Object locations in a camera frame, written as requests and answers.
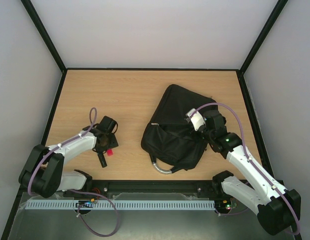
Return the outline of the black student backpack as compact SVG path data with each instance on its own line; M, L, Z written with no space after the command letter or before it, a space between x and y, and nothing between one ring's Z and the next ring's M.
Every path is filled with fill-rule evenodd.
M208 141L187 122L187 113L205 104L216 110L214 103L214 99L176 84L166 88L141 139L141 148L158 172L169 175L196 167Z

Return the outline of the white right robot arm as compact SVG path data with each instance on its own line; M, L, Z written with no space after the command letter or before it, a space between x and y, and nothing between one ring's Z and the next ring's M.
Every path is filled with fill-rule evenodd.
M218 110L201 114L191 109L187 114L196 132L208 141L212 150L235 166L248 181L242 183L231 173L216 175L213 191L230 195L250 209L262 228L270 235L292 228L290 233L300 233L301 196L273 178L248 150L244 135L229 132L225 118Z

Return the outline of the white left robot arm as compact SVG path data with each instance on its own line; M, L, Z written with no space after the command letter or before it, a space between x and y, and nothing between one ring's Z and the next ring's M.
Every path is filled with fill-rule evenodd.
M118 147L115 133L118 123L104 116L100 123L91 123L73 137L50 146L36 145L18 177L29 195L51 197L58 191L82 190L91 176L81 170L64 171L70 160L86 151L97 154L101 167L107 167L105 154Z

